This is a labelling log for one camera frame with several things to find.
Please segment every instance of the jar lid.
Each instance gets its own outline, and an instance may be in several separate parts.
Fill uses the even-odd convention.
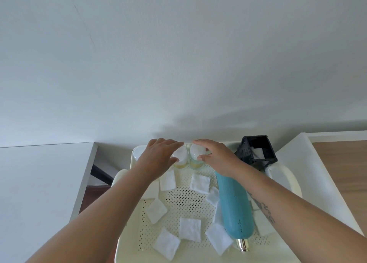
[[[190,147],[190,155],[193,159],[197,159],[200,155],[205,155],[205,147],[197,144],[192,144]]]
[[[185,162],[188,159],[189,153],[185,145],[182,145],[179,149],[173,152],[171,157],[178,158],[180,162]]]
[[[146,145],[139,145],[135,147],[135,149],[132,151],[132,156],[136,161],[140,158],[141,154],[143,154],[145,149]]]

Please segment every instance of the hand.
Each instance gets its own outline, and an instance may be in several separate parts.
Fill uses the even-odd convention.
[[[226,145],[209,139],[197,139],[193,143],[211,151],[209,155],[198,156],[198,160],[206,162],[219,174],[234,178],[235,165],[241,160]]]
[[[139,169],[154,181],[178,161],[171,156],[183,144],[173,139],[151,139],[133,168]]]

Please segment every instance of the teal bottle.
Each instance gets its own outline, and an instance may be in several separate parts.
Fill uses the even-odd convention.
[[[254,218],[246,190],[236,180],[215,174],[224,228],[234,239],[248,239],[254,233]]]

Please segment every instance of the left arm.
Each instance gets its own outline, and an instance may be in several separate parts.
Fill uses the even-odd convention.
[[[149,184],[177,159],[183,142],[152,139],[136,165],[48,240],[26,263],[103,263]]]

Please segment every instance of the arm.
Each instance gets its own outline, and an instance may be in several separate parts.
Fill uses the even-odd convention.
[[[224,144],[206,139],[194,143],[212,151],[200,159],[249,192],[300,261],[366,262],[365,237],[242,162]]]
[[[76,219],[46,242],[27,263],[104,263],[149,184],[177,159],[183,142],[152,139],[136,165]]]

